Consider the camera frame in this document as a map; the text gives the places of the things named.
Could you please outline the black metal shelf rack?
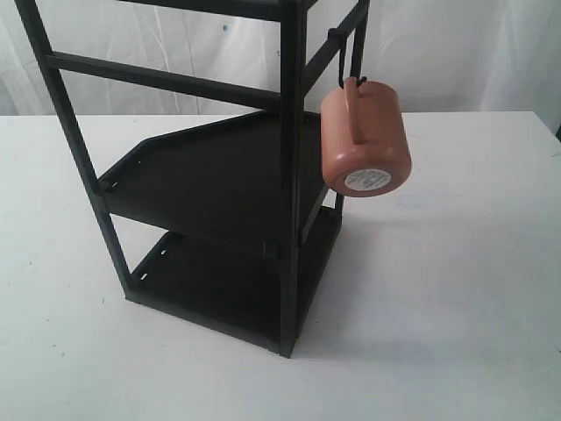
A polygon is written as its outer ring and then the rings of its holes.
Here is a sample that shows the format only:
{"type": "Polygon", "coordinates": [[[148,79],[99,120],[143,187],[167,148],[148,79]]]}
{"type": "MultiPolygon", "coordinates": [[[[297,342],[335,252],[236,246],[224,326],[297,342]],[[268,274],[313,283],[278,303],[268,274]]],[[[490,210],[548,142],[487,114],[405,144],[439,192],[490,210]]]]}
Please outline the black metal shelf rack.
{"type": "MultiPolygon", "coordinates": [[[[289,357],[342,224],[323,205],[320,118],[304,99],[335,40],[306,55],[310,1],[170,1],[167,7],[276,22],[280,90],[55,51],[33,1],[18,14],[125,297],[289,357]],[[61,74],[70,71],[248,106],[251,112],[145,139],[97,175],[61,74]]],[[[367,26],[358,1],[334,28],[367,26]]]]}

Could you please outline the terracotta pink mug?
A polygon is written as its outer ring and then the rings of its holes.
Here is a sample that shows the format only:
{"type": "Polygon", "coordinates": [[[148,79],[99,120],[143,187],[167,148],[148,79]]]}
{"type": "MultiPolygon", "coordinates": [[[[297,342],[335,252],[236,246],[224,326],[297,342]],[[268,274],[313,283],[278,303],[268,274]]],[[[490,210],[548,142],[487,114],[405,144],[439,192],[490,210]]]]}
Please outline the terracotta pink mug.
{"type": "Polygon", "coordinates": [[[325,183],[348,197],[381,196],[409,178],[412,159],[396,91],[350,77],[320,106],[325,183]]]}

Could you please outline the black metal hook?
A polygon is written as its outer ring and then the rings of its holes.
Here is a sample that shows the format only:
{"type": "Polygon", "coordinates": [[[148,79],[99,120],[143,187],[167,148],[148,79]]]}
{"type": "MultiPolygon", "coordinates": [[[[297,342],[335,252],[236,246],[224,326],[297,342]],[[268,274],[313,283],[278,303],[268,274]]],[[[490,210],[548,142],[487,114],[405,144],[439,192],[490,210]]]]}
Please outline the black metal hook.
{"type": "MultiPolygon", "coordinates": [[[[330,28],[328,31],[328,40],[335,40],[338,44],[339,59],[338,59],[338,84],[341,88],[344,87],[344,68],[347,40],[350,36],[350,31],[345,31],[338,28],[330,28]]],[[[364,46],[366,42],[366,27],[362,24],[354,29],[353,48],[352,48],[352,65],[350,77],[354,77],[359,87],[362,83],[367,81],[366,76],[361,76],[360,71],[362,68],[362,61],[364,55],[364,46]]]]}

